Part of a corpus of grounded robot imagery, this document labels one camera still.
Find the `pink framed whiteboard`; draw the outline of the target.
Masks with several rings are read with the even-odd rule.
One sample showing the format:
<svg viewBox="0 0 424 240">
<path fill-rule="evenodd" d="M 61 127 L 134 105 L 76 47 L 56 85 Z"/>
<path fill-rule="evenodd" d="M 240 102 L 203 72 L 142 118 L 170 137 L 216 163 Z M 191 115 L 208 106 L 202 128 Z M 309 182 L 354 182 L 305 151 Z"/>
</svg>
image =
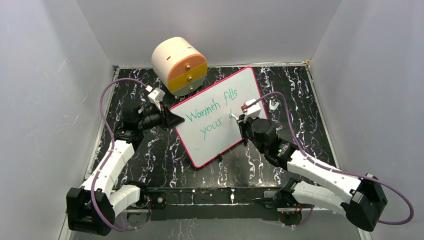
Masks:
<svg viewBox="0 0 424 240">
<path fill-rule="evenodd" d="M 254 69 L 245 67 L 170 109 L 185 119 L 175 132 L 196 168 L 242 140 L 237 121 L 230 114 L 239 117 L 246 101 L 260 97 Z"/>
</svg>

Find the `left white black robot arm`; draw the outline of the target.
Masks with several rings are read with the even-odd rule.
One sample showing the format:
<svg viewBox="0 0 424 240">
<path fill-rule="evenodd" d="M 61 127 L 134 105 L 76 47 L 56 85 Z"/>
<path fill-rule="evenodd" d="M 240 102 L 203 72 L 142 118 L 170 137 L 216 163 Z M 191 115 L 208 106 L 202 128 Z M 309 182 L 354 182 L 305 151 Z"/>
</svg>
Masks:
<svg viewBox="0 0 424 240">
<path fill-rule="evenodd" d="M 129 180 L 113 191 L 122 169 L 140 147 L 145 131 L 155 127 L 167 131 L 184 121 L 162 103 L 125 109 L 97 168 L 80 187 L 72 187 L 67 192 L 68 228 L 100 236 L 108 235 L 111 230 L 128 231 L 129 227 L 125 224 L 116 225 L 116 217 L 132 205 L 147 207 L 151 198 L 146 185 L 137 181 Z"/>
</svg>

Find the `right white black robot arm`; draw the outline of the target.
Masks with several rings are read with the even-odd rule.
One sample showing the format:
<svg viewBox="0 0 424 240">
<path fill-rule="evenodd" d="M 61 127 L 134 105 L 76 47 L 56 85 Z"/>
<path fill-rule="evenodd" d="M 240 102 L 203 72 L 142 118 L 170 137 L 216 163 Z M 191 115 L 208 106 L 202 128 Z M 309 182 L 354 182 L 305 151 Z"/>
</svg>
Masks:
<svg viewBox="0 0 424 240">
<path fill-rule="evenodd" d="M 309 155 L 303 155 L 293 143 L 277 135 L 270 120 L 251 118 L 237 120 L 243 142 L 252 142 L 273 166 L 298 174 L 315 185 L 293 180 L 280 191 L 288 207 L 309 204 L 345 215 L 359 229 L 372 232 L 387 203 L 386 195 L 372 174 L 350 176 L 342 174 Z"/>
</svg>

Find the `cream cylindrical drawer box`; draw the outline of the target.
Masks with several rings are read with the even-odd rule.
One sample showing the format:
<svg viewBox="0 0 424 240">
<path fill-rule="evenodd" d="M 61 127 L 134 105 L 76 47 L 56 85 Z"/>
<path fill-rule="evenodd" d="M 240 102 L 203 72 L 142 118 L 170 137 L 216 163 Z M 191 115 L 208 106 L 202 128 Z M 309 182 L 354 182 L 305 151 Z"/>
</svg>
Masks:
<svg viewBox="0 0 424 240">
<path fill-rule="evenodd" d="M 160 43 L 152 53 L 151 64 L 168 91 L 177 97 L 197 90 L 208 74 L 205 56 L 179 36 Z"/>
</svg>

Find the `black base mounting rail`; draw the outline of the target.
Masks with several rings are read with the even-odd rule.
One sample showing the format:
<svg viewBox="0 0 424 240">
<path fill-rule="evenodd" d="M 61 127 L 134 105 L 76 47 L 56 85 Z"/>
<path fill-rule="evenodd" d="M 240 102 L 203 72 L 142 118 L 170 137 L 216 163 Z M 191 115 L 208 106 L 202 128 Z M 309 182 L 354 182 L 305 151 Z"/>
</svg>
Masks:
<svg viewBox="0 0 424 240">
<path fill-rule="evenodd" d="M 281 195 L 280 187 L 144 188 L 140 205 L 124 212 L 130 223 L 182 219 L 259 219 L 287 226 L 302 221 L 301 204 Z"/>
</svg>

